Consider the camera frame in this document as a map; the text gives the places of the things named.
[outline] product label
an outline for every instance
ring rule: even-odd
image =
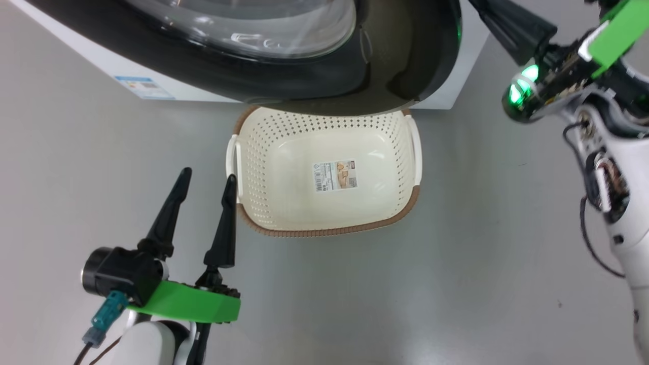
[[[148,77],[115,76],[115,79],[142,99],[176,99]]]
[[[356,161],[344,160],[313,165],[316,192],[332,192],[358,187]]]

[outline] blue connector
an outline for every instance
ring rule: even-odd
[[[104,304],[99,307],[97,314],[92,318],[92,327],[84,334],[83,342],[91,344],[95,349],[101,346],[101,343],[106,339],[108,329],[128,305],[129,297],[126,294],[117,290],[110,292]]]

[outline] washing machine door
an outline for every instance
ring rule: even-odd
[[[95,43],[245,103],[376,114],[423,100],[456,61],[458,0],[27,0]]]

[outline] washing machine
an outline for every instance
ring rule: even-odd
[[[488,35],[465,0],[12,0],[143,99],[319,115],[450,108]]]

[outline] green led light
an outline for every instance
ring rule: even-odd
[[[530,67],[524,69],[520,74],[532,81],[536,81],[536,79],[539,78],[539,66],[531,65]]]
[[[523,90],[524,95],[527,95],[528,92],[532,89],[530,84],[528,84],[524,80],[516,80],[516,82],[520,85],[520,88],[521,88],[521,90]]]
[[[509,88],[509,101],[512,104],[520,104],[523,100],[523,95],[516,89],[516,85],[511,85]]]

